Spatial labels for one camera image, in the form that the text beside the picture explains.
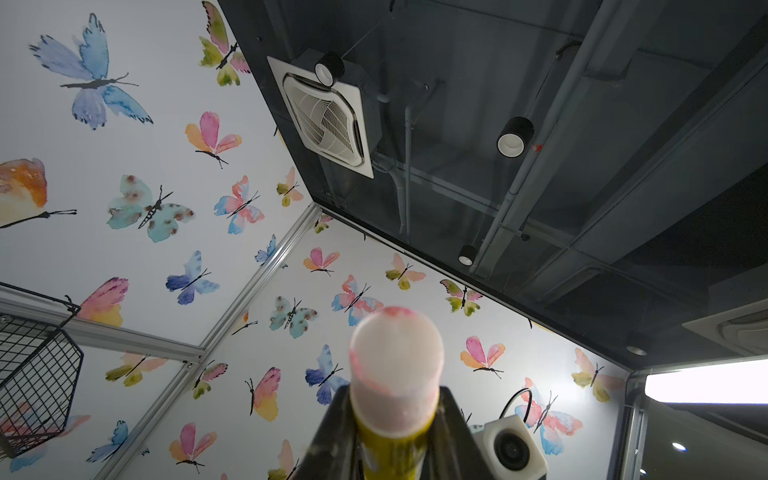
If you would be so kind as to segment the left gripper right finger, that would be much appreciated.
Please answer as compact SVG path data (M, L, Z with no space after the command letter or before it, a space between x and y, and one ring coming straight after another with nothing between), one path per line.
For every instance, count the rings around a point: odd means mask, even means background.
M428 478L492 479L450 389L441 386L439 393L436 415L428 433Z

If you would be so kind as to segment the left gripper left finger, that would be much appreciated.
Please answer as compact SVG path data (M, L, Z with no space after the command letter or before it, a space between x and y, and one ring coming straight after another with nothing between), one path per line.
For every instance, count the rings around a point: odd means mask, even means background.
M353 480L360 478L357 427L349 387L333 397L293 479Z

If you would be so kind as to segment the yellow glue stick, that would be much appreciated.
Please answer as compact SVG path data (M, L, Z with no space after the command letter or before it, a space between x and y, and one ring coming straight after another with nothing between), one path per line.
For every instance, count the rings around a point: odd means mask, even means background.
M436 415L444 344L435 324L389 306L355 327L349 396L366 479L418 479Z

